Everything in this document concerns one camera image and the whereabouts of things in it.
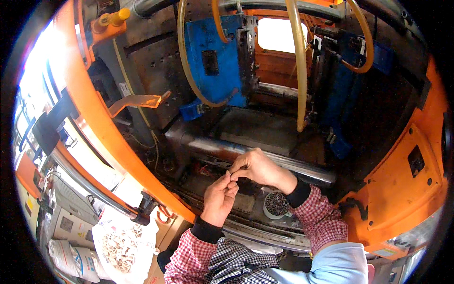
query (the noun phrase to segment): metal handle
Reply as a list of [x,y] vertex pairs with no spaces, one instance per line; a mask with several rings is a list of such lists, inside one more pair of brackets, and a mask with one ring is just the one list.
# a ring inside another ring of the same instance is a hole
[[105,204],[110,205],[119,212],[125,214],[129,218],[137,218],[139,215],[138,209],[130,206],[100,184],[74,159],[62,142],[58,142],[57,147],[55,147],[50,155],[84,190],[88,191]]

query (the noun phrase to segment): black rectangular opening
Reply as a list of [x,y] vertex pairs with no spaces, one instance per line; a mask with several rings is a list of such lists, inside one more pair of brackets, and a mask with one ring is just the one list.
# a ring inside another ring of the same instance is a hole
[[413,177],[416,177],[424,168],[424,159],[417,145],[410,152],[407,159],[408,164],[410,165],[411,174]]
[[219,65],[217,64],[217,54],[215,50],[202,51],[202,63],[205,68],[205,75],[219,75]]

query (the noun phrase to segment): light blue sleeve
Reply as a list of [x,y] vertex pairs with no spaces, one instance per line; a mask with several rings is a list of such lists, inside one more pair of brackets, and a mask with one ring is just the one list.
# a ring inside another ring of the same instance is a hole
[[321,250],[312,261],[309,273],[265,269],[283,284],[367,284],[367,261],[364,246],[358,243],[333,244]]

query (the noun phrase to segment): orange machine frame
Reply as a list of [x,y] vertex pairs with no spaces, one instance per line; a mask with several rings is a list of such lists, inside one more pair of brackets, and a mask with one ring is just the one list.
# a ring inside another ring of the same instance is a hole
[[[62,51],[62,70],[69,95],[80,113],[77,122],[83,132],[115,169],[131,174],[144,191],[187,221],[194,222],[192,210],[156,179],[112,122],[78,52],[71,0],[63,5],[54,22],[56,29],[64,35],[64,39],[58,42]],[[448,104],[433,58],[429,60],[427,77],[432,85],[422,110],[414,110],[393,148],[364,179],[366,186],[345,197],[353,197],[364,206],[369,205],[370,217],[367,221],[361,220],[357,208],[347,210],[345,215],[349,241],[362,243],[366,251],[386,248],[381,245],[382,242],[417,226],[443,205],[448,181],[443,177],[441,129]],[[413,179],[407,156],[416,144],[426,166]],[[429,177],[432,179],[430,185],[427,182]]]
[[[366,185],[347,197],[369,206],[369,218],[361,220],[357,208],[348,209],[349,241],[362,243],[366,251],[390,249],[384,242],[402,234],[430,217],[444,203],[448,180],[442,161],[443,113],[448,110],[446,92],[436,71],[433,57],[429,59],[426,76],[431,83],[423,108],[416,108],[405,130],[388,154],[369,173]],[[424,159],[422,171],[413,177],[408,155],[418,145]],[[396,259],[407,254],[394,247]]]
[[63,65],[63,76],[68,93],[80,113],[78,120],[88,125],[92,132],[87,136],[95,135],[98,140],[96,142],[99,142],[95,147],[98,150],[100,145],[104,147],[104,151],[100,152],[108,152],[104,157],[114,168],[118,168],[119,172],[128,172],[143,186],[145,192],[193,223],[195,214],[168,191],[142,163],[113,123],[105,103],[98,96],[78,52],[72,0],[66,2],[58,11],[54,24],[56,30],[64,35],[57,43],[62,51],[60,62]]

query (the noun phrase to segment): black cuff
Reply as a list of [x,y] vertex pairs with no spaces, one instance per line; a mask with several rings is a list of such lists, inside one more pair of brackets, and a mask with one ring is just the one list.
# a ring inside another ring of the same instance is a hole
[[200,216],[197,217],[194,227],[191,228],[191,233],[197,239],[211,244],[217,244],[217,240],[224,237],[222,228],[205,222]]
[[309,184],[305,183],[298,177],[296,179],[298,180],[298,182],[296,184],[295,190],[289,195],[285,196],[288,203],[290,203],[290,206],[293,208],[297,208],[301,204],[303,204],[311,194],[311,187],[309,186]]

